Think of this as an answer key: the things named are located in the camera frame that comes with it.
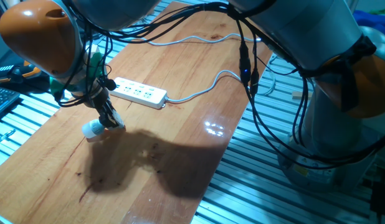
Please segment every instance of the green component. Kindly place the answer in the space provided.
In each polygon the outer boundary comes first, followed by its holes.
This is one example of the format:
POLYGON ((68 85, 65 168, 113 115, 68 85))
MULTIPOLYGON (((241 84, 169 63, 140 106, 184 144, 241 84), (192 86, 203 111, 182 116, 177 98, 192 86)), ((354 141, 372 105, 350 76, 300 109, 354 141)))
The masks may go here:
MULTIPOLYGON (((101 59, 102 59, 102 54, 100 52, 94 53, 93 57, 90 59, 90 68, 88 70, 89 83, 91 83, 92 80, 94 80, 94 78, 98 78, 102 74, 102 66, 101 65, 98 66, 98 64, 101 62, 101 59)), ((56 93, 60 93, 63 88, 64 88, 64 85, 62 83, 50 77, 51 95, 54 96, 56 93)), ((74 91, 76 90, 76 86, 68 85, 67 90, 74 91)))
POLYGON ((374 14, 374 15, 385 15, 385 9, 381 9, 381 10, 371 10, 369 13, 370 13, 370 14, 374 14))

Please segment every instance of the cable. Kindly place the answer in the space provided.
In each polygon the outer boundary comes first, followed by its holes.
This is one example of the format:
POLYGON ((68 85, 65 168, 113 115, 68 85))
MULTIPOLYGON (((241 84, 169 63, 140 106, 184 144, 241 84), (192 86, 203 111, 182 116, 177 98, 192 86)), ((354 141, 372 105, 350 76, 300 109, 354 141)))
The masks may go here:
MULTIPOLYGON (((232 71, 230 71, 230 70, 222 70, 222 71, 220 71, 220 72, 216 75, 213 84, 212 84, 211 87, 209 87, 208 89, 203 90, 203 91, 200 91, 200 92, 197 92, 197 93, 194 93, 194 94, 192 94, 192 95, 190 95, 190 96, 188 96, 188 97, 185 97, 185 98, 183 98, 183 99, 180 99, 180 100, 173 100, 173 99, 167 98, 166 101, 168 101, 168 102, 170 102, 170 103, 182 103, 182 102, 188 101, 188 100, 190 100, 190 99, 192 99, 192 98, 194 98, 194 97, 196 97, 196 96, 199 96, 199 95, 202 95, 202 94, 204 94, 204 93, 207 93, 207 92, 211 91, 211 90, 215 87, 217 81, 219 80, 220 75, 221 75, 222 73, 225 73, 225 72, 230 73, 231 75, 233 75, 234 78, 236 78, 238 81, 241 82, 240 77, 239 77, 237 74, 235 74, 234 72, 232 72, 232 71)), ((272 87, 270 87, 269 90, 267 90, 267 91, 264 92, 264 93, 257 93, 257 95, 261 95, 261 96, 268 95, 268 94, 270 94, 271 92, 273 92, 274 87, 275 87, 275 79, 273 79, 272 87)))
MULTIPOLYGON (((154 45, 154 46, 167 46, 167 45, 172 45, 172 44, 178 44, 178 43, 181 43, 181 42, 184 42, 188 39, 198 39, 198 40, 201 40, 201 41, 204 41, 204 42, 207 42, 209 44, 216 44, 216 43, 219 43, 219 42, 222 42, 223 40, 226 40, 227 38, 231 37, 231 36, 238 36, 241 38, 241 36, 239 34, 229 34, 219 40, 206 40, 206 39, 203 39, 201 37, 197 37, 195 35, 192 35, 192 36, 189 36, 189 37, 186 37, 184 39, 181 39, 181 40, 177 40, 177 41, 174 41, 174 42, 169 42, 169 43, 154 43, 152 41, 148 42, 149 44, 151 45, 154 45)), ((248 42, 253 42, 254 40, 253 39, 250 39, 250 38, 246 38, 245 37, 245 40, 248 41, 248 42)))
POLYGON ((171 102, 171 103, 182 103, 182 102, 187 101, 187 100, 190 100, 190 99, 192 99, 192 98, 194 98, 194 97, 196 97, 196 96, 199 96, 199 95, 202 95, 202 94, 204 94, 204 93, 207 93, 207 92, 211 91, 211 90, 215 87, 215 85, 216 85, 216 83, 217 83, 217 81, 218 81, 220 75, 221 75, 222 73, 225 73, 225 72, 230 73, 230 74, 233 75, 233 77, 236 78, 238 81, 241 81, 240 77, 239 77, 237 74, 235 74, 234 72, 229 71, 229 70, 222 70, 222 71, 220 71, 220 72, 216 75, 215 81, 213 82, 212 86, 209 87, 208 89, 206 89, 206 90, 204 90, 204 91, 200 91, 200 92, 198 92, 198 93, 194 93, 194 94, 192 94, 191 96, 185 97, 185 98, 180 99, 180 100, 172 100, 172 99, 170 99, 170 98, 167 98, 166 101, 171 102))
POLYGON ((273 72, 274 74, 277 74, 277 75, 291 75, 291 74, 293 74, 293 73, 295 73, 295 72, 297 72, 298 70, 297 69, 294 69, 294 70, 292 70, 292 72, 288 72, 288 73, 280 73, 280 72, 276 72, 275 70, 272 70, 262 59, 260 59, 257 55, 255 55, 256 56, 256 58, 267 68, 267 69, 269 69, 271 72, 273 72))

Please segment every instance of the power cord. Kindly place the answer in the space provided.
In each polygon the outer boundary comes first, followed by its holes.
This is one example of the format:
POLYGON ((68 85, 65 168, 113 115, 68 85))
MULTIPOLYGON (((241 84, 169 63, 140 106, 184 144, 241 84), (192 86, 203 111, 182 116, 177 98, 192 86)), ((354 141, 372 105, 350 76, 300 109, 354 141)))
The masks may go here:
MULTIPOLYGON (((216 44, 216 43, 219 43, 219 42, 222 42, 223 40, 226 40, 228 39, 229 37, 231 36, 237 36, 237 37, 240 37, 241 38, 241 35, 239 34, 229 34, 219 40, 206 40, 206 39, 203 39, 201 37, 197 37, 195 35, 192 35, 192 36, 189 36, 189 37, 186 37, 184 39, 181 39, 181 40, 177 40, 177 41, 174 41, 174 42, 169 42, 169 43, 154 43, 152 41, 148 42, 149 44, 151 45, 154 45, 154 46, 168 46, 168 45, 172 45, 172 44, 178 44, 178 43, 181 43, 181 42, 184 42, 186 40, 189 40, 189 39, 198 39, 198 40, 201 40, 203 42, 207 42, 208 44, 216 44)), ((249 42, 253 42, 254 40, 253 39, 250 39, 250 38, 244 38, 246 41, 249 41, 249 42)))
MULTIPOLYGON (((203 91, 200 91, 200 92, 197 92, 197 93, 194 93, 194 94, 192 94, 192 95, 190 95, 190 96, 188 96, 188 97, 185 97, 185 98, 183 98, 183 99, 180 99, 180 100, 173 100, 173 99, 167 98, 166 101, 167 101, 167 102, 170 102, 170 103, 183 103, 183 102, 185 102, 185 101, 191 100, 191 99, 194 98, 194 97, 197 97, 197 96, 199 96, 199 95, 202 95, 202 94, 204 94, 204 93, 207 93, 207 92, 211 91, 211 90, 215 87, 215 85, 216 85, 217 81, 219 80, 219 77, 220 77, 220 75, 221 75, 222 73, 230 73, 230 74, 233 76, 233 78, 235 78, 235 79, 237 79, 238 81, 241 82, 240 77, 239 77, 237 74, 235 74, 234 72, 232 72, 232 71, 230 71, 230 70, 222 70, 222 71, 220 71, 220 72, 216 75, 213 84, 212 84, 211 87, 209 87, 208 89, 203 90, 203 91)), ((267 91, 264 92, 264 93, 258 93, 257 95, 266 96, 266 95, 270 94, 271 92, 273 92, 273 89, 274 89, 274 88, 275 88, 275 78, 273 79, 272 86, 270 87, 269 90, 267 90, 267 91)))

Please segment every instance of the wood grain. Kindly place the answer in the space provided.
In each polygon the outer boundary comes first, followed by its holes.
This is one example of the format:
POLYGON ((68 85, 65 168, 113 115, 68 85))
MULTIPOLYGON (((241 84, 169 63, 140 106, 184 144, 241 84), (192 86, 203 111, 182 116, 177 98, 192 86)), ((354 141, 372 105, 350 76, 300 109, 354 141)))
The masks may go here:
MULTIPOLYGON (((172 3, 163 13, 183 6, 172 3)), ((157 42, 232 32, 236 24, 226 15, 200 12, 157 42)), ((110 76, 183 98, 209 87, 223 69, 237 72, 238 49, 235 39, 128 45, 111 61, 110 76)), ((271 55, 263 44, 258 53, 265 61, 271 55)), ((81 127, 96 112, 82 105, 62 108, 0 166, 0 215, 13 223, 191 221, 247 105, 242 85, 224 75, 209 93, 161 110, 115 97, 112 102, 126 132, 88 142, 81 127)))

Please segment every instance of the power strip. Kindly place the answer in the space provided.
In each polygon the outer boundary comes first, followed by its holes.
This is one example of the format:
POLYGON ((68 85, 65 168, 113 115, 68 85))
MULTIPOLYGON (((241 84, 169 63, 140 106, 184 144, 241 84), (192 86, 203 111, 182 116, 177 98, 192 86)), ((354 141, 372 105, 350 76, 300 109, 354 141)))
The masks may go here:
POLYGON ((166 90, 127 80, 126 78, 118 77, 114 81, 116 89, 110 91, 113 96, 155 109, 160 109, 165 104, 166 90))

